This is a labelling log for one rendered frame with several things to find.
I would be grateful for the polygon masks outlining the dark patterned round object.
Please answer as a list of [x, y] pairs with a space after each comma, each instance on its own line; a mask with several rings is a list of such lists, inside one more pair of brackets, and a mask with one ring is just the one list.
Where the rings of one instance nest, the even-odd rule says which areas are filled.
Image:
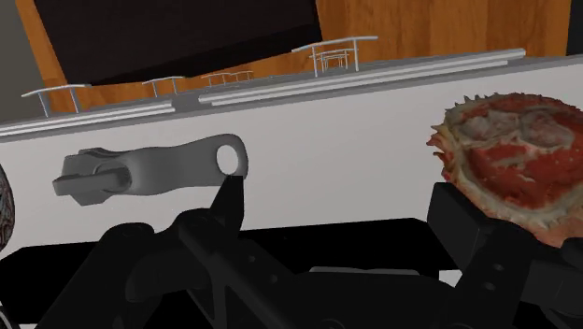
[[8, 244], [15, 226], [13, 192], [7, 174], [0, 165], [0, 251]]

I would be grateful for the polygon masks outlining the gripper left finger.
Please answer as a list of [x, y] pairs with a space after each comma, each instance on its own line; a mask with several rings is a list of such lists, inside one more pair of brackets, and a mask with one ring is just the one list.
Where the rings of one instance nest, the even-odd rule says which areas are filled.
[[163, 295], [186, 291], [213, 329], [317, 329], [300, 278], [238, 237], [244, 180], [227, 177], [211, 207], [164, 231], [108, 229], [36, 329], [144, 329]]

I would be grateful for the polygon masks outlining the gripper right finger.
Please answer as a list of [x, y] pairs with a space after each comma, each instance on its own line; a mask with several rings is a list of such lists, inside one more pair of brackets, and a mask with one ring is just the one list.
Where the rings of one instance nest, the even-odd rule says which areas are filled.
[[583, 329], [583, 237], [550, 247], [445, 182], [427, 223], [462, 272], [432, 329]]

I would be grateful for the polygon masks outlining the red spiky crab shell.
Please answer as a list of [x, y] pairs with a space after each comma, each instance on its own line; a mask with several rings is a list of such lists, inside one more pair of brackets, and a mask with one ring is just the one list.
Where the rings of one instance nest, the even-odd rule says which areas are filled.
[[540, 94], [465, 98], [427, 143], [443, 178], [489, 217], [556, 248], [583, 238], [583, 110]]

